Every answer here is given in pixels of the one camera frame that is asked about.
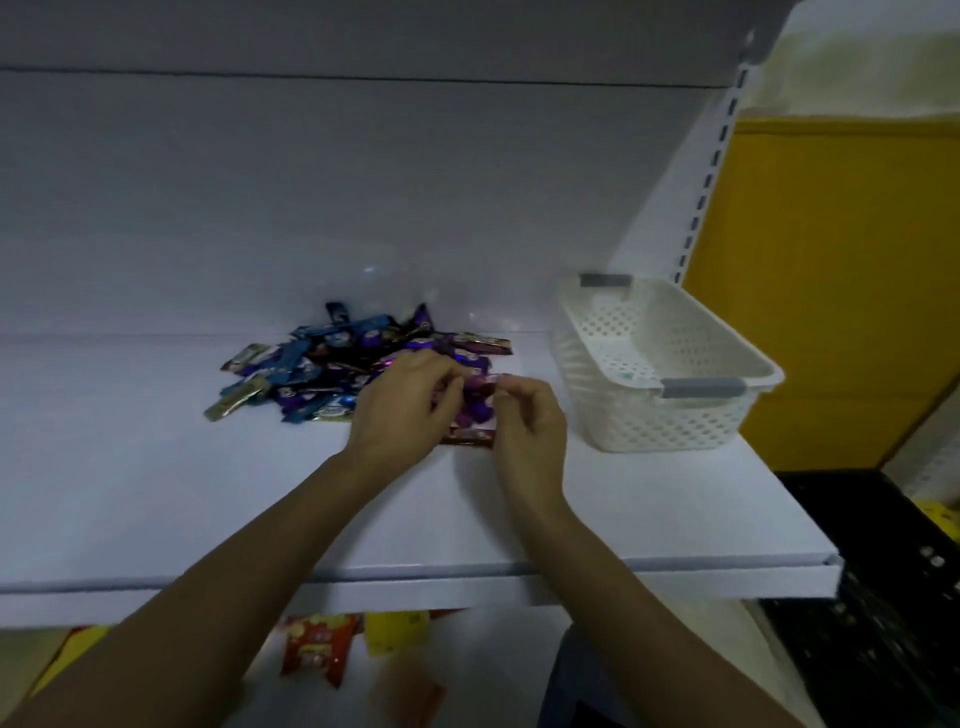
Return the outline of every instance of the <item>red snack package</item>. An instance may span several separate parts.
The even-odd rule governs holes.
[[[289,675],[302,667],[314,667],[326,676],[330,685],[339,688],[344,680],[356,621],[355,615],[290,618],[280,674]]]

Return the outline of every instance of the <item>jeans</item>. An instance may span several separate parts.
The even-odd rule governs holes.
[[[569,728],[580,718],[578,704],[624,728],[639,728],[610,674],[576,628],[566,630],[550,672],[537,728]]]

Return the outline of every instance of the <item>yellow wall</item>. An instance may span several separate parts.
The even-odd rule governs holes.
[[[741,121],[684,285],[786,371],[771,468],[876,466],[960,373],[960,124]]]

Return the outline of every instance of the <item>finger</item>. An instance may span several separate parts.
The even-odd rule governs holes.
[[[396,367],[397,364],[399,365],[400,369],[405,369],[406,367],[410,366],[413,363],[413,361],[414,361],[414,353],[411,352],[409,349],[404,349],[402,352],[398,352],[397,355],[394,357],[394,361],[390,365],[390,369],[393,369],[394,367]]]
[[[429,361],[438,358],[440,355],[432,349],[417,349],[414,355],[410,357],[410,363],[418,367],[423,366]]]
[[[564,423],[564,411],[557,402],[557,396],[553,393],[553,388],[542,379],[502,376],[496,381],[496,389],[527,402],[532,427]]]
[[[446,432],[462,406],[464,406],[464,381],[457,376],[446,385],[444,395],[434,407],[430,419]]]
[[[496,428],[506,437],[511,433],[526,431],[520,401],[506,390],[497,388],[493,393],[493,411],[496,413]]]
[[[429,376],[431,385],[445,379],[453,379],[456,376],[467,379],[471,374],[470,369],[456,359],[451,359],[449,356],[440,356],[436,353],[433,353],[432,357],[422,359],[420,368],[426,376]]]

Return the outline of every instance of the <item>basket handle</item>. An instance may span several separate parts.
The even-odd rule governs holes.
[[[732,400],[747,394],[739,376],[683,376],[661,379],[664,400]]]

